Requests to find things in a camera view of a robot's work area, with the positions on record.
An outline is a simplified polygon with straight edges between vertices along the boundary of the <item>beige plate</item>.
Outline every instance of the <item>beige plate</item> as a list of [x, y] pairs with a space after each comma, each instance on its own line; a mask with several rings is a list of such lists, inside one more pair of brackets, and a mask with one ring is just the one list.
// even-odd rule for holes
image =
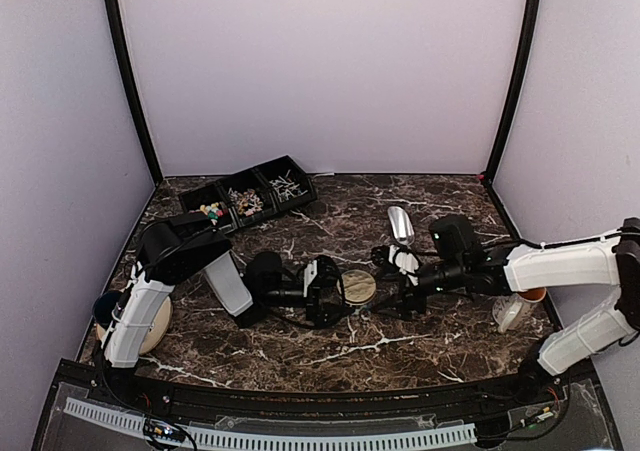
[[376, 280], [366, 271], [359, 269], [345, 271], [342, 273], [342, 281], [347, 304], [352, 306], [367, 304], [376, 294]]
[[[156, 319], [153, 320], [153, 325], [149, 330], [149, 334], [147, 334], [147, 337], [144, 338], [144, 341], [142, 342], [142, 347], [140, 348], [141, 355], [152, 351], [160, 341], [162, 341], [164, 334], [167, 332], [167, 329], [169, 329], [172, 312], [173, 306], [171, 305], [169, 296], [167, 296], [158, 310]], [[96, 324], [96, 333], [98, 334], [98, 339], [102, 340], [102, 336], [104, 336], [104, 328], [99, 324]]]

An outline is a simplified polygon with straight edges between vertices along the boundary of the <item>marble table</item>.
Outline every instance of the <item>marble table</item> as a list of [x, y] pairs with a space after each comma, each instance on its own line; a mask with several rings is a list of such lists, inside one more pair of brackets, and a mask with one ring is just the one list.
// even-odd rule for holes
[[[167, 178], [134, 234], [153, 219], [182, 212], [178, 195], [212, 177]], [[242, 269], [256, 253], [276, 250], [297, 269], [318, 254], [343, 270], [372, 274], [374, 246], [390, 244], [386, 209], [403, 206], [416, 230], [414, 247], [433, 250], [427, 231], [433, 220], [463, 213], [484, 243], [508, 238], [484, 188], [472, 176], [317, 176], [318, 201], [231, 237]], [[110, 289], [124, 288], [135, 257], [133, 244], [118, 263]], [[393, 289], [380, 286], [376, 301]], [[405, 322], [366, 311], [331, 329], [307, 331], [275, 318], [238, 329], [201, 274], [177, 286], [171, 326], [138, 374], [169, 381], [243, 390], [287, 392], [382, 391], [476, 381], [514, 373], [527, 349], [552, 332], [538, 306], [517, 330], [499, 334], [492, 298], [440, 295], [429, 298], [424, 316]], [[285, 310], [299, 316], [293, 310]], [[81, 361], [91, 362], [94, 333]]]

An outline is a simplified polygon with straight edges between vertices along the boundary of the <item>cup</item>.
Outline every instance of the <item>cup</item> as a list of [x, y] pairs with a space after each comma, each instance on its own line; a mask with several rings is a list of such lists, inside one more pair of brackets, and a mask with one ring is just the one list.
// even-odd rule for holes
[[498, 298], [492, 310], [493, 319], [498, 323], [498, 332], [504, 334], [518, 327], [525, 318], [531, 316], [536, 303], [546, 295], [547, 288], [535, 288]]

